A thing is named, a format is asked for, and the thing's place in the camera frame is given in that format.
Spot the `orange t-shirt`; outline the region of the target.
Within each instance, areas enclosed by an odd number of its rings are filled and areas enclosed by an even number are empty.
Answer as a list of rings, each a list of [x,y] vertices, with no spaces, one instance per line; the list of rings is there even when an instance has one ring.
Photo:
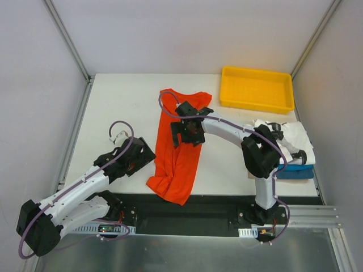
[[[175,114],[177,103],[187,101],[193,107],[201,109],[209,106],[212,95],[206,92],[186,95],[165,89],[160,91],[159,98],[163,108]],[[164,200],[182,206],[191,195],[202,146],[181,143],[175,147],[171,131],[173,122],[178,122],[178,119],[165,112],[161,113],[155,146],[155,174],[149,177],[146,185]]]

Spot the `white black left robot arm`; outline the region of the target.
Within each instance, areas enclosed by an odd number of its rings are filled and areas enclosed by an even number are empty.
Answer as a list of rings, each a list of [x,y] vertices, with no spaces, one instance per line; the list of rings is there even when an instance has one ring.
[[[119,222],[123,209],[107,186],[130,177],[156,158],[142,137],[123,137],[122,145],[100,155],[77,180],[40,202],[22,204],[17,233],[19,253],[28,245],[41,257],[52,251],[74,229],[93,220]]]

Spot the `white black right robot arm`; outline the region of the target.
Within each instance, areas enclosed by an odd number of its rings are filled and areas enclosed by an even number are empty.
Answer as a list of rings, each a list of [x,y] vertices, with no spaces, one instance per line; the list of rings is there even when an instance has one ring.
[[[243,213],[244,219],[259,226],[273,220],[278,208],[273,178],[283,153],[269,127],[237,125],[208,107],[198,110],[187,101],[178,103],[175,113],[178,121],[171,123],[175,148],[181,143],[196,147],[205,142],[205,134],[211,134],[242,150],[244,164],[255,177],[256,188],[255,204]]]

